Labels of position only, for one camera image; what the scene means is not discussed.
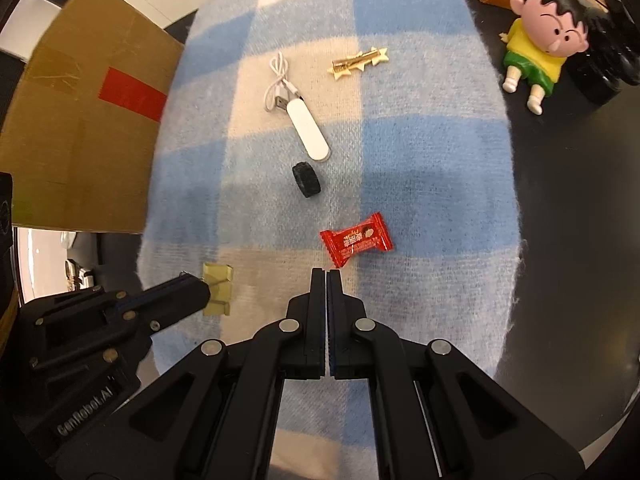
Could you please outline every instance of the cartoon boy figure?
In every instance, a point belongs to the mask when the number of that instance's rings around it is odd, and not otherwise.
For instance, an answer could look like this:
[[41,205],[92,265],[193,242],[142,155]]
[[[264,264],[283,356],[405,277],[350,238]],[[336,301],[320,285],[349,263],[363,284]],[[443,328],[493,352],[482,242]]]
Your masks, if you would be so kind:
[[584,52],[587,43],[585,7],[578,0],[510,0],[517,18],[508,34],[504,66],[507,76],[502,84],[513,93],[521,77],[531,85],[527,107],[542,113],[542,99],[552,94],[566,58]]

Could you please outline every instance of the plaid blanket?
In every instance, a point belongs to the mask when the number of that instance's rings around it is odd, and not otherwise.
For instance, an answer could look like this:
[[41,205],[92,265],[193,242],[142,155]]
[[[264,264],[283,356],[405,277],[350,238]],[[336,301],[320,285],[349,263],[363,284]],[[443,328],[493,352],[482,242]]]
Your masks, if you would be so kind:
[[[388,47],[389,62],[338,81],[326,72],[372,46]],[[262,107],[278,50],[332,150],[313,163],[322,193],[311,199],[291,173],[308,158],[289,117]],[[518,209],[498,76],[464,0],[202,7],[162,117],[138,265],[151,286],[229,264],[234,296],[231,316],[197,313],[156,335],[159,370],[203,339],[235,343],[284,317],[311,268],[332,266],[319,231],[375,211],[396,248],[348,261],[345,291],[401,337],[446,338],[493,373]],[[366,383],[288,381],[271,461],[286,478],[375,478]]]

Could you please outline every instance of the black tire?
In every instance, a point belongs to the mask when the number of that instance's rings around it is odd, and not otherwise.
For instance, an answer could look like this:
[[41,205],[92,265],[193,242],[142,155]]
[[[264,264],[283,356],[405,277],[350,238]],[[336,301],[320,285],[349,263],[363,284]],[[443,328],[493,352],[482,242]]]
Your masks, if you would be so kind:
[[302,194],[309,198],[320,193],[320,181],[308,162],[299,162],[293,168],[293,176]]

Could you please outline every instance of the green shorts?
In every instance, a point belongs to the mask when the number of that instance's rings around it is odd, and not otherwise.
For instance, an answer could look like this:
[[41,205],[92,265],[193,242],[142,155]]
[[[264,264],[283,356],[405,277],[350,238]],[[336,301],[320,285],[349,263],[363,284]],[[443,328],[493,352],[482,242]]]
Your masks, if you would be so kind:
[[540,85],[545,91],[545,95],[549,97],[554,91],[554,83],[549,79],[545,72],[530,62],[526,57],[516,54],[511,50],[507,51],[504,56],[503,65],[506,67],[514,66],[522,72],[522,76],[529,81],[530,85]]

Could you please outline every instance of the red candy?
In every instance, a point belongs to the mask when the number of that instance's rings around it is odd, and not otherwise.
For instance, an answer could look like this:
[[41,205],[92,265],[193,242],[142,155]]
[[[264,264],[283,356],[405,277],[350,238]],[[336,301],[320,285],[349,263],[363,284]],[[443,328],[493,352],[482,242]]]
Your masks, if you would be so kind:
[[320,237],[338,268],[354,254],[368,251],[372,247],[377,247],[381,251],[390,251],[394,248],[380,213],[373,213],[358,225],[343,231],[322,231]]

